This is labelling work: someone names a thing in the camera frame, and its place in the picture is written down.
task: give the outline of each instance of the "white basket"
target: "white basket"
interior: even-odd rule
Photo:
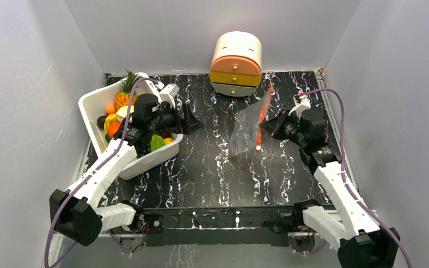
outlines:
[[[137,77],[149,76],[145,73],[139,73]],[[83,95],[78,102],[84,124],[88,130],[89,138],[93,143],[94,150],[98,157],[100,157],[102,152],[106,149],[107,143],[104,140],[104,131],[99,129],[96,124],[96,119],[104,114],[104,110],[109,103],[114,102],[116,93],[120,90],[121,85],[122,81],[119,81],[107,87],[97,89]],[[157,95],[160,101],[157,88],[162,89],[163,87],[164,85],[161,82],[159,82],[156,87],[151,81],[145,80],[139,84],[139,87],[136,89],[136,94],[151,93]],[[119,174],[119,177],[124,180],[132,179],[177,155],[179,150],[178,144],[182,141],[183,135],[172,134],[172,138],[174,139],[173,142],[128,164]]]

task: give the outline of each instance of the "marble tabletop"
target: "marble tabletop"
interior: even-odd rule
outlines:
[[[211,87],[207,74],[154,76],[164,84],[180,87],[178,102],[189,101],[202,129],[185,135],[177,156],[131,179],[120,178],[110,186],[101,206],[129,200],[143,208],[215,208],[293,205],[311,198],[329,203],[325,191],[302,164],[298,147],[263,133],[262,151],[229,155],[235,115],[256,103],[273,85],[266,118],[294,105],[294,95],[318,88],[312,71],[264,73],[257,91],[249,97],[229,97]],[[106,85],[120,80],[109,77]],[[320,94],[311,95],[312,106],[327,114]],[[327,137],[336,144],[330,123]],[[96,160],[90,148],[86,166]]]

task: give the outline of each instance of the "orange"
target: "orange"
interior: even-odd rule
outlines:
[[[108,135],[110,138],[114,137],[114,134],[116,134],[117,130],[119,130],[119,127],[121,126],[121,123],[119,122],[112,122],[108,128]]]
[[[114,103],[111,103],[108,106],[106,106],[106,115],[110,115],[113,113],[116,113],[116,109],[114,107]]]

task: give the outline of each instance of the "white wall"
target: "white wall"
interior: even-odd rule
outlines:
[[[326,84],[345,102],[361,194],[397,228],[414,266],[429,267],[429,1],[362,0]]]
[[[216,40],[247,31],[263,70],[325,66],[360,0],[65,0],[105,73],[207,73]]]
[[[0,267],[42,264],[88,138],[77,100],[103,77],[63,0],[0,0]]]

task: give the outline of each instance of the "pineapple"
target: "pineapple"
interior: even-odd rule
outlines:
[[[119,108],[129,105],[129,95],[131,94],[131,89],[138,80],[136,79],[137,74],[134,74],[131,71],[127,71],[126,80],[122,81],[121,90],[119,90],[116,93],[116,98],[114,99],[114,109],[116,112],[119,110]],[[136,103],[137,95],[134,93],[134,96],[132,97],[132,103],[131,106]]]

